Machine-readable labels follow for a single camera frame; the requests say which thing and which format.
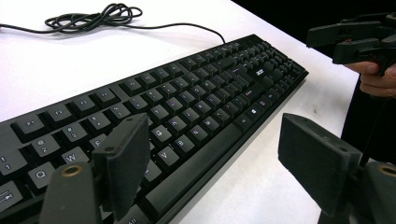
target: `clamp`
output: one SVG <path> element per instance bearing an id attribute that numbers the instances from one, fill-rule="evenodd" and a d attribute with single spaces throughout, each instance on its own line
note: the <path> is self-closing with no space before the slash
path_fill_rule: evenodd
<path id="1" fill-rule="evenodd" d="M 376 62 L 380 76 L 396 63 L 396 12 L 359 15 L 308 30 L 306 45 L 335 44 L 332 63 Z"/>

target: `black cable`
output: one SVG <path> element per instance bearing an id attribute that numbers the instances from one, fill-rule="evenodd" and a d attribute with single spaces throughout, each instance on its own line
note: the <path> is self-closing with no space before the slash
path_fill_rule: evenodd
<path id="1" fill-rule="evenodd" d="M 52 30 L 48 31 L 37 31 L 31 30 L 19 26 L 8 25 L 0 23 L 0 27 L 5 27 L 8 29 L 20 30 L 33 34 L 53 34 L 53 33 L 63 33 L 63 34 L 81 34 L 89 32 L 99 26 L 112 26 L 112 27 L 128 27 L 132 29 L 141 30 L 154 30 L 162 29 L 171 26 L 194 26 L 218 35 L 221 38 L 223 44 L 225 40 L 222 35 L 214 30 L 206 28 L 201 25 L 187 23 L 187 22 L 177 22 L 160 26 L 132 26 L 129 23 L 133 18 L 140 17 L 143 15 L 143 11 L 138 7 L 127 7 L 123 3 L 110 4 L 101 13 L 94 14 L 81 14 L 81 13 L 70 13 L 64 14 L 59 17 L 50 18 L 44 21 Z"/>

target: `white table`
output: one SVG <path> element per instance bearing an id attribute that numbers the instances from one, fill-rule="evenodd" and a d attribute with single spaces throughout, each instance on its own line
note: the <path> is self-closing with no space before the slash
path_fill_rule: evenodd
<path id="1" fill-rule="evenodd" d="M 0 0 L 0 22 L 48 29 L 65 13 L 100 12 L 96 1 Z M 226 41 L 256 34 L 302 65 L 301 88 L 245 143 L 174 219 L 175 223 L 318 223 L 320 209 L 277 159 L 282 114 L 312 119 L 340 136 L 358 74 L 229 0 L 124 1 L 140 7 L 133 25 L 196 23 Z M 100 28 L 85 35 L 33 35 L 0 29 L 0 121 L 221 44 L 194 27 L 154 31 Z"/>

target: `keyboard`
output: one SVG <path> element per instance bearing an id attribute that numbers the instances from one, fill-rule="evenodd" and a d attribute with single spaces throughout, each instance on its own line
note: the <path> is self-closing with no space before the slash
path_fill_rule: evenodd
<path id="1" fill-rule="evenodd" d="M 0 123 L 0 223 L 38 223 L 51 174 L 148 115 L 150 161 L 125 223 L 167 223 L 308 72 L 247 35 Z M 114 223 L 102 212 L 104 223 Z"/>

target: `hand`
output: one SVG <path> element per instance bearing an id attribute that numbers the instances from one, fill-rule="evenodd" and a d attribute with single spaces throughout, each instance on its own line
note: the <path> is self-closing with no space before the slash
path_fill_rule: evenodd
<path id="1" fill-rule="evenodd" d="M 379 66 L 376 63 L 350 63 L 344 66 L 361 74 L 361 91 L 373 96 L 396 98 L 396 63 L 382 77 L 378 74 Z"/>

